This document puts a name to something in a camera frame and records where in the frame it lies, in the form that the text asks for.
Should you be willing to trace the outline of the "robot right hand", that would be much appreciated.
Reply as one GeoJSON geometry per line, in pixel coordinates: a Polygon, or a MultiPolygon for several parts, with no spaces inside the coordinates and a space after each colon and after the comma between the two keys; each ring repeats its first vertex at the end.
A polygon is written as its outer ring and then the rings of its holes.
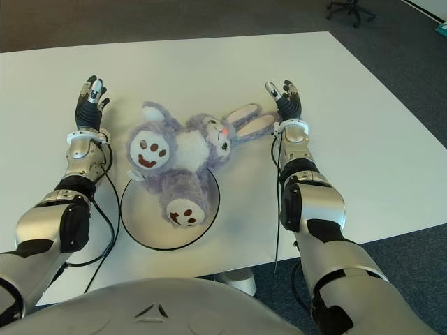
{"type": "Polygon", "coordinates": [[[282,121],[301,119],[302,105],[300,95],[296,86],[290,80],[284,81],[283,93],[270,81],[265,83],[265,88],[274,100],[282,121]]]}

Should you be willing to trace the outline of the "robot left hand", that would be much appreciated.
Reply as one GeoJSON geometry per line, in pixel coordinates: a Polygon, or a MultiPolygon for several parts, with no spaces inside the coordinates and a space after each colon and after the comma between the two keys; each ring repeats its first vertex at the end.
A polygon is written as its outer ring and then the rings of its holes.
{"type": "Polygon", "coordinates": [[[101,78],[92,75],[83,84],[75,109],[75,122],[78,130],[100,131],[103,110],[110,102],[103,95],[107,92],[101,78]]]}

